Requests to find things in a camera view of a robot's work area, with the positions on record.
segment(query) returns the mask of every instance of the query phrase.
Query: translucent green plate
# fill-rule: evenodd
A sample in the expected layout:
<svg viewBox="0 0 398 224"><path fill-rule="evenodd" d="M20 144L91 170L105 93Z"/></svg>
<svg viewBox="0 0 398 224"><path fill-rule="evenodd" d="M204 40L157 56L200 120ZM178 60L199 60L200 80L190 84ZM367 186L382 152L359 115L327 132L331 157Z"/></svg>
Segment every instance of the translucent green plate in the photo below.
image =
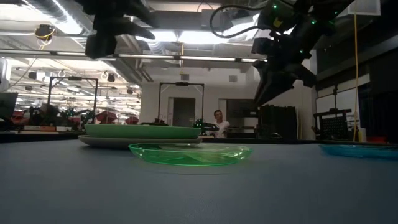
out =
<svg viewBox="0 0 398 224"><path fill-rule="evenodd" d="M196 139L200 128L173 126L86 124L86 132L92 137L134 139Z"/></svg>
<svg viewBox="0 0 398 224"><path fill-rule="evenodd" d="M252 153L246 146L222 144L131 144L129 148L145 161L181 166L233 164Z"/></svg>

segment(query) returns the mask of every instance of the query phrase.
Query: plate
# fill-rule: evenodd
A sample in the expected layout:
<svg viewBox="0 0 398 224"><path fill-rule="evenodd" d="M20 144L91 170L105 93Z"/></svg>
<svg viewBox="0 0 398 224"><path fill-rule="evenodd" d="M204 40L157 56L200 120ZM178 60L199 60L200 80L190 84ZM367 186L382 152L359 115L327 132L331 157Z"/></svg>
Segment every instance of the plate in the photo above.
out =
<svg viewBox="0 0 398 224"><path fill-rule="evenodd" d="M234 164L252 153L246 146L222 144L132 144L129 148L145 161L181 166Z"/></svg>
<svg viewBox="0 0 398 224"><path fill-rule="evenodd" d="M173 126L86 124L86 132L93 137L134 139L196 139L200 128Z"/></svg>
<svg viewBox="0 0 398 224"><path fill-rule="evenodd" d="M396 146L362 146L362 145L320 145L325 152L335 156L348 156L375 159L398 159Z"/></svg>
<svg viewBox="0 0 398 224"><path fill-rule="evenodd" d="M125 138L99 138L92 136L79 136L79 140L92 147L127 149L130 144L137 143L184 143L199 144L201 139L125 139Z"/></svg>

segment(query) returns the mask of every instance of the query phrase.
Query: white shirt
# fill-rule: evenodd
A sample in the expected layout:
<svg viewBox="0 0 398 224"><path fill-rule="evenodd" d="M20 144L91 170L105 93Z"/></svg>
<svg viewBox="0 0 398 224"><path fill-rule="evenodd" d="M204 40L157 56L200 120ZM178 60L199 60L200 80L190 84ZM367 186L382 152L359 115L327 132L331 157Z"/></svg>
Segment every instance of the white shirt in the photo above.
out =
<svg viewBox="0 0 398 224"><path fill-rule="evenodd" d="M217 125L217 127L220 129L218 131L213 131L216 138L226 138L226 130L229 127L229 122L223 121L221 123L217 123L217 121L215 121L215 122L213 122L213 124Z"/></svg>

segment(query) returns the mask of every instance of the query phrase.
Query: doorway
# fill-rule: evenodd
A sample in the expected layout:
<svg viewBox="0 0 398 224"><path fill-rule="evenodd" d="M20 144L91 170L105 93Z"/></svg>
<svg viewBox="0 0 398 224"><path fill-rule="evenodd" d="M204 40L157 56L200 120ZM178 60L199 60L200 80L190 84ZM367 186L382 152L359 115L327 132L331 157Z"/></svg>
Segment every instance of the doorway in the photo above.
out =
<svg viewBox="0 0 398 224"><path fill-rule="evenodd" d="M173 98L173 126L192 127L195 122L195 99Z"/></svg>

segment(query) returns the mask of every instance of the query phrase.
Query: blue plate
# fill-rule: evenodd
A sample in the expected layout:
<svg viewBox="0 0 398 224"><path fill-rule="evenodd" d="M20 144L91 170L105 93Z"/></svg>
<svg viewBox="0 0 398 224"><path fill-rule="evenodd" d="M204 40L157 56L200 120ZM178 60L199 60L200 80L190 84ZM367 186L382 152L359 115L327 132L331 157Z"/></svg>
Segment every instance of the blue plate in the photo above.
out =
<svg viewBox="0 0 398 224"><path fill-rule="evenodd" d="M398 146L320 145L325 152L335 156L374 159L398 159Z"/></svg>

